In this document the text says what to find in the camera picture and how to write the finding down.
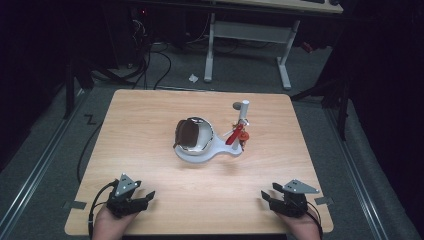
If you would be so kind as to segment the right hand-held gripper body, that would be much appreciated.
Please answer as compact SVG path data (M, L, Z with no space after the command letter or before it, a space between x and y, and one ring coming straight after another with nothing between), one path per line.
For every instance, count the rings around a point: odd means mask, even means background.
M282 185L284 193L282 199L275 199L275 203L269 204L272 211L287 217L299 218L308 211L307 194L318 194L319 190L307 185L300 180L293 179Z

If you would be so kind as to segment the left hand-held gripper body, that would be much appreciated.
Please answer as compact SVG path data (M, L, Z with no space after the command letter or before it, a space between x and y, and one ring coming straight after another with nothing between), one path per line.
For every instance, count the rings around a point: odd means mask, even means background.
M132 180L126 173L122 173L120 178L114 182L106 207L117 218L144 211L148 207L148 204L142 202L141 198L132 198L134 182L136 181Z

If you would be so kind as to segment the white stand with post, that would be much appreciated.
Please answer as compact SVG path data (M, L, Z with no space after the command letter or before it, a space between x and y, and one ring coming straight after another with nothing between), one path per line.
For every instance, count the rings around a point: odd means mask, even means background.
M241 110L237 110L239 112L238 120L232 125L231 130L222 137L216 133L213 125L208 121L212 125L214 138L207 151L201 155L192 156L183 153L179 149L173 148L176 155L180 159L194 164L205 163L219 154L229 154L232 156L241 155L244 151L244 145L249 139L249 134L246 132L245 128L249 125L247 112L250 102L248 100L243 100L241 104Z

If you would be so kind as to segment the person's right hand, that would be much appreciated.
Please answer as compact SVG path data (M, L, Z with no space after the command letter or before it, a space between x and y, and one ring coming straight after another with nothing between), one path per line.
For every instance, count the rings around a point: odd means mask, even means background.
M318 219L317 214L311 209L302 217L287 217L280 213L277 216L289 229L289 232L296 240L321 240L320 230L315 221Z

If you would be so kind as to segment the person's left hand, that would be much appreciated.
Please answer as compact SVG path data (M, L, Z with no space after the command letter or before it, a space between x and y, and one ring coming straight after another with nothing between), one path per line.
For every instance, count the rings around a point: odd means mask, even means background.
M117 218L103 206L94 221L92 240L121 240L137 213Z

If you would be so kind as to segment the brown leather wallet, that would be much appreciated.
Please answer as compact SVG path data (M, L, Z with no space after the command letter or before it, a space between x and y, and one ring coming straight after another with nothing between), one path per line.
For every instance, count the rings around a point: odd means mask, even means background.
M175 140L173 147L194 147L199 135L198 125L191 119L180 120L175 129Z

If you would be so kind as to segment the shiny metal bowl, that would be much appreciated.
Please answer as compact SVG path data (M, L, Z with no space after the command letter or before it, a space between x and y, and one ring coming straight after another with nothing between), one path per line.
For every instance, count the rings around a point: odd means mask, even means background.
M190 117L199 127L199 135L197 139L197 144L194 147L183 147L183 146L177 146L174 149L179 149L183 153L186 153L188 155L196 156L201 155L205 151L208 150L208 148L211 145L211 142L214 138L214 131L212 128L212 125L205 119L200 117Z

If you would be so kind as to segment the black metal stand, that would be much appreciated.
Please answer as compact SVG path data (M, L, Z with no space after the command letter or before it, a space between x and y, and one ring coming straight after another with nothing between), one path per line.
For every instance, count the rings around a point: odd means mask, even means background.
M315 86L290 97L292 101L299 101L308 96L322 96L321 106L325 109L336 109L336 131L345 141L346 119L348 117L349 79L346 77L335 78L317 83Z
M88 62L83 58L73 57L66 65L65 119L68 119L71 116L75 107L75 82L78 82L80 87L84 90L90 90L94 86Z

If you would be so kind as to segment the dark computer tower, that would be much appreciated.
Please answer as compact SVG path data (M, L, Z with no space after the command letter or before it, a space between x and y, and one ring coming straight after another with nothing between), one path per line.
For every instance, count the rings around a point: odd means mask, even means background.
M142 33L138 11L133 6L105 4L103 12L118 67L132 68L140 61Z

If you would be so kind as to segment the white-legged desk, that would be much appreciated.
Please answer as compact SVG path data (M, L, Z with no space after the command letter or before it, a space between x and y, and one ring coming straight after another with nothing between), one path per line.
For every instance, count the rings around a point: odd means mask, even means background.
M285 10L296 14L323 14L336 16L343 13L340 3L333 0L211 0L217 7L219 3L226 3L234 7L260 7L269 10ZM216 38L247 40L266 43L283 44L282 55L276 58L282 86L285 90L291 89L291 82L287 73L286 61L292 48L300 25L300 18L295 17L288 26L271 26L269 24L247 23L242 20L217 20L215 14L210 14L208 52L205 62L204 81L213 79L214 42Z

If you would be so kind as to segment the metal floor rail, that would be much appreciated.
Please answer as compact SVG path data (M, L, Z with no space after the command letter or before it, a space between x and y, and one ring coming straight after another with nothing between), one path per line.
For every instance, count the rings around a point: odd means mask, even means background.
M372 232L374 240L388 240L387 232L384 226L382 225L379 214L377 213L376 206L366 188L365 182L363 181L360 172L358 171L358 168L355 164L353 155L350 152L348 144L345 140L342 139L338 131L337 120L334 112L328 109L324 109L323 112L331 126L332 132L336 137L339 148L341 149L344 163L346 165L347 174L349 176L355 194L358 198L362 212Z
M75 106L66 114L62 112L65 110L65 92L60 92L0 173L0 240L6 240L13 231L53 161L76 112L89 94L90 90L78 90Z

